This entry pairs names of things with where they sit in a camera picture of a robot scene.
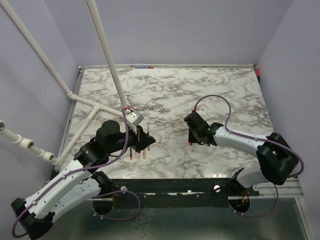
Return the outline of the yellow highlighter pen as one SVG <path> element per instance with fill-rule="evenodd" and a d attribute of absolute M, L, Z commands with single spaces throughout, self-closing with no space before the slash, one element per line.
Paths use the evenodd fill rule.
<path fill-rule="evenodd" d="M 144 160 L 147 159 L 147 150 L 146 150 L 146 149 L 144 149 L 144 150 L 142 151 L 142 159 L 144 159 Z"/>

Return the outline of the pink pencil-shaped marker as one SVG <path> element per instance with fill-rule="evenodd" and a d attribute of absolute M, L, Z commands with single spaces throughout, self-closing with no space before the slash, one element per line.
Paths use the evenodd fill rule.
<path fill-rule="evenodd" d="M 139 160 L 141 158 L 141 153 L 140 152 L 136 152 L 135 153 L 135 158 Z"/>

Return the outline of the orange red gel pen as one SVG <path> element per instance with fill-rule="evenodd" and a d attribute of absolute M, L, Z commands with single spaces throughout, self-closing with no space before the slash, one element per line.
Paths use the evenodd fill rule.
<path fill-rule="evenodd" d="M 129 158 L 130 158 L 130 160 L 133 160 L 133 148 L 132 147 L 130 147 L 130 149 L 129 149 Z"/>

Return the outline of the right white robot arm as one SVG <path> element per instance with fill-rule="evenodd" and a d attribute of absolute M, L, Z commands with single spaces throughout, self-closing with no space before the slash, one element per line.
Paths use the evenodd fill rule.
<path fill-rule="evenodd" d="M 188 142 L 205 146 L 229 147 L 257 158 L 259 166 L 237 171 L 229 189 L 240 196 L 253 185 L 271 182 L 283 185 L 292 174 L 299 160 L 283 137 L 273 132 L 269 136 L 230 133 L 221 123 L 208 124 L 197 112 L 184 118 L 188 126 Z"/>

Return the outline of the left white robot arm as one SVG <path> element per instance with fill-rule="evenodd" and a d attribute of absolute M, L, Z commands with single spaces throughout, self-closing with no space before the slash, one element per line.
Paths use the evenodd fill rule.
<path fill-rule="evenodd" d="M 114 152 L 123 155 L 127 148 L 140 152 L 154 144 L 156 139 L 145 133 L 125 128 L 114 120 L 105 121 L 88 143 L 74 155 L 72 161 L 42 189 L 11 203 L 16 215 L 14 226 L 21 224 L 31 240 L 45 235 L 54 222 L 78 204 L 93 197 L 106 197 L 113 192 L 113 183 L 99 168 L 109 163 Z"/>

